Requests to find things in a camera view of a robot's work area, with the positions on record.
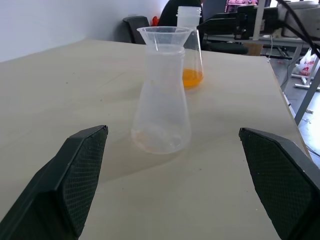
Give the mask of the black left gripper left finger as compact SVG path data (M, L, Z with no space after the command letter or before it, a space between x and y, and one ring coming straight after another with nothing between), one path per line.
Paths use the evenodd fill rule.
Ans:
M2 240L77 240L99 182L108 127L68 137L0 222Z

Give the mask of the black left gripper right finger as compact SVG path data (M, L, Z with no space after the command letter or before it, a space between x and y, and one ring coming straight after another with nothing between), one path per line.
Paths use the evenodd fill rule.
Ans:
M282 240L320 238L320 169L291 140L242 127L255 191Z

